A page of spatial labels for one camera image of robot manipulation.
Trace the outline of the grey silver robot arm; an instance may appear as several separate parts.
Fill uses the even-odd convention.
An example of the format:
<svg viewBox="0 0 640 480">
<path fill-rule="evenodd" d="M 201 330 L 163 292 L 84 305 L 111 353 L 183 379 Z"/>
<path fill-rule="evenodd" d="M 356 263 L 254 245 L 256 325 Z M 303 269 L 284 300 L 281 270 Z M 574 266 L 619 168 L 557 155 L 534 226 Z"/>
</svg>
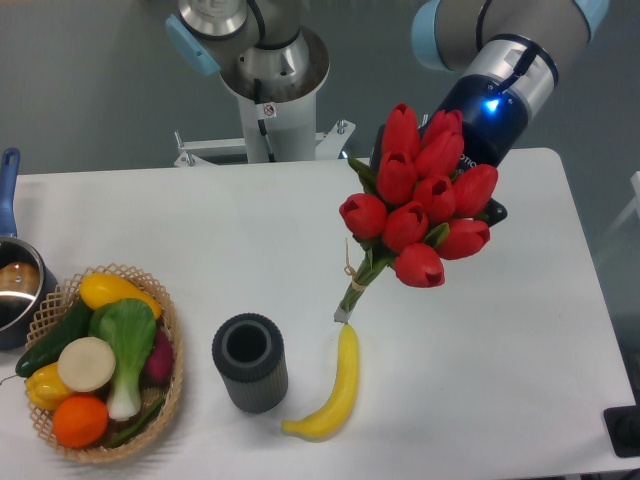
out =
<svg viewBox="0 0 640 480">
<path fill-rule="evenodd" d="M 442 101 L 460 110 L 459 168 L 501 163 L 593 38 L 605 1 L 429 1 L 416 13 L 416 59 L 460 78 Z M 316 130 L 316 94 L 328 50 L 301 23 L 298 1 L 181 1 L 165 29 L 204 76 L 220 75 L 238 101 L 251 163 L 336 158 L 352 132 Z"/>
</svg>

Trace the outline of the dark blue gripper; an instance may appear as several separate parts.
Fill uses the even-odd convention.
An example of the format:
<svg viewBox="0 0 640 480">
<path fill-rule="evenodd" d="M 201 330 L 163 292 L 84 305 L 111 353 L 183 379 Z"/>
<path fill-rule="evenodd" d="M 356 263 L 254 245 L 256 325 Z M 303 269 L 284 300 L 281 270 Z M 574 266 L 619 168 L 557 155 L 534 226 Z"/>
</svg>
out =
<svg viewBox="0 0 640 480">
<path fill-rule="evenodd" d="M 379 128 L 372 168 L 378 170 L 384 158 L 396 153 L 413 161 L 419 178 L 464 172 L 480 164 L 496 168 L 529 122 L 527 104 L 513 87 L 517 79 L 462 77 L 423 127 L 412 107 L 397 104 Z M 507 218 L 507 209 L 491 198 L 485 214 L 493 227 Z"/>
</svg>

